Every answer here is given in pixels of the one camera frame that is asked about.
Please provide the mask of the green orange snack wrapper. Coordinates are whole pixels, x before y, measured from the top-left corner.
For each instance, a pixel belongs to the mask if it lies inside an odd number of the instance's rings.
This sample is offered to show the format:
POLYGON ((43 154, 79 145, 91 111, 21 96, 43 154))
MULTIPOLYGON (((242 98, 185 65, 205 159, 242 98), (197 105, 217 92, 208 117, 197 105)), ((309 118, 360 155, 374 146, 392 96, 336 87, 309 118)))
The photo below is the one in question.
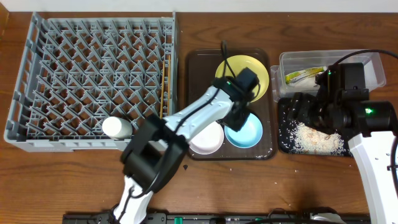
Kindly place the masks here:
POLYGON ((309 78, 309 77, 315 77, 318 74, 321 74, 327 70, 326 66, 322 67, 312 67, 312 68, 306 68, 304 70, 299 70, 296 72, 292 72, 288 75, 285 75, 285 82, 286 84, 292 84, 292 83, 297 83, 302 79, 309 78))

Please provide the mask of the light blue bowl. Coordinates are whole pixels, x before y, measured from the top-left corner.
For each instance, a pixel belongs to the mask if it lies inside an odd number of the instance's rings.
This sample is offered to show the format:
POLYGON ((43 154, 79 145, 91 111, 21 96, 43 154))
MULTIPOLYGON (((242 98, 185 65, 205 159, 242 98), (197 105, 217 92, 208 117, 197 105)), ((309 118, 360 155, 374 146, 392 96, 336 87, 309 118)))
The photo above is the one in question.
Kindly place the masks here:
POLYGON ((224 134, 232 145, 244 149, 250 148, 255 146, 262 138, 262 123, 256 115, 251 113, 239 131, 233 131, 225 126, 224 134))

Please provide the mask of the wooden chopstick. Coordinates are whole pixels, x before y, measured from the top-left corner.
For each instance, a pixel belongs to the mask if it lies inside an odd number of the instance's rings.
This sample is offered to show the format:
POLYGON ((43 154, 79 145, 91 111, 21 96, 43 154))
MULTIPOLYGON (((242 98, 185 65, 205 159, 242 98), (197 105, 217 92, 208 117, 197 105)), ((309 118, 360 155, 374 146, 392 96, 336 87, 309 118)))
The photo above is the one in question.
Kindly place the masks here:
POLYGON ((167 116, 170 114, 170 98, 171 98, 171 54, 168 56, 168 69, 167 69, 167 116))
POLYGON ((164 88, 165 88, 165 60, 162 64, 162 82, 161 82, 161 91, 160 91, 160 119, 163 118, 163 110, 164 110, 164 88))

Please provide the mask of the white cup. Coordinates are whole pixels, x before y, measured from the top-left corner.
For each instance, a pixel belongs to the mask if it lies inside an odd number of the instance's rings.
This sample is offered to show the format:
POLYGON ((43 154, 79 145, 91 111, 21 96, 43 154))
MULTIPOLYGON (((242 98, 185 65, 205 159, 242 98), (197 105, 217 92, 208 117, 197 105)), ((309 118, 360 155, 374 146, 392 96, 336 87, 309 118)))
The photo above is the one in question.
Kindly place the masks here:
POLYGON ((132 136, 132 125, 125 119, 110 116, 103 121, 102 131, 111 139, 129 139, 132 136))

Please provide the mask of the white napkin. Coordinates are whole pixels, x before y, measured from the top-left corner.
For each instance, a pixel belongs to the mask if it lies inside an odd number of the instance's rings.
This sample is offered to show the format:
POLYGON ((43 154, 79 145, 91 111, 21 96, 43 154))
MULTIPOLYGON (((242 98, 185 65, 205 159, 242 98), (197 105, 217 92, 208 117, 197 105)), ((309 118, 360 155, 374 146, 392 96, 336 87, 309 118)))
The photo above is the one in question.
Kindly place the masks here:
POLYGON ((319 85, 315 83, 315 77, 303 78, 297 82, 289 83, 287 86, 293 91, 317 91, 319 85))

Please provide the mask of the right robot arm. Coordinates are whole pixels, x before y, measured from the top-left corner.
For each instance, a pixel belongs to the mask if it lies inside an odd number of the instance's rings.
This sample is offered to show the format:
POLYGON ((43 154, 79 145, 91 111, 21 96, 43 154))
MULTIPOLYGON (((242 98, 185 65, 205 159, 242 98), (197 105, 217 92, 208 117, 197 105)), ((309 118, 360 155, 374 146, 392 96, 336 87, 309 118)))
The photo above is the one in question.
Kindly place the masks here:
POLYGON ((335 63, 317 76, 316 96, 295 93, 286 115, 325 134, 338 133, 361 175, 371 223, 397 223, 397 115, 371 101, 361 63, 335 63))

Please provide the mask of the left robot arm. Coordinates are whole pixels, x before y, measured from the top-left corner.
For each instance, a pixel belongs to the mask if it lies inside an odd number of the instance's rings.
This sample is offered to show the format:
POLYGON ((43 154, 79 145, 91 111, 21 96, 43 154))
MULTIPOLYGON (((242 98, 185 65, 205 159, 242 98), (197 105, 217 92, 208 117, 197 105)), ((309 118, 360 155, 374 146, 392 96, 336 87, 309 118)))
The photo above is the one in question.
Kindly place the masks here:
POLYGON ((234 131, 243 127, 258 84, 257 75, 244 68, 235 78, 214 79, 202 97, 178 113, 148 116, 121 154, 124 192, 110 222, 142 223, 151 197, 175 175, 198 133, 215 121, 234 131))

